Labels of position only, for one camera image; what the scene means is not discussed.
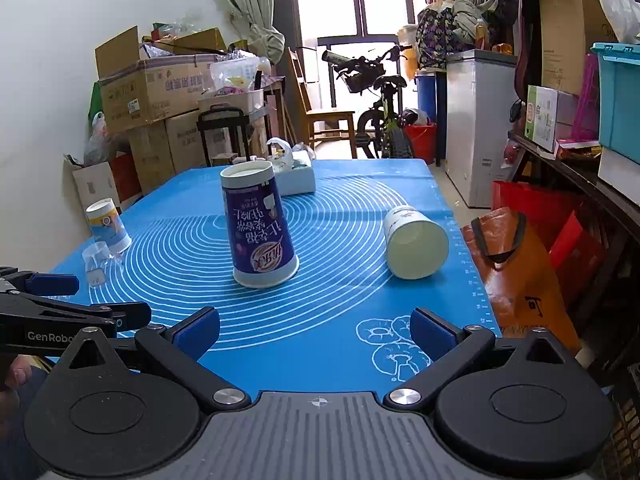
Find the person's left hand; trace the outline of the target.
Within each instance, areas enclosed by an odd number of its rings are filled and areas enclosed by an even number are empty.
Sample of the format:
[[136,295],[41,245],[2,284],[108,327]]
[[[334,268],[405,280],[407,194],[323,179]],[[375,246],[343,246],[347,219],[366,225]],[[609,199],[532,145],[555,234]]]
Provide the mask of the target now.
[[10,363],[6,374],[1,378],[0,422],[1,433],[6,434],[11,418],[20,407],[18,389],[32,379],[33,356],[20,354]]

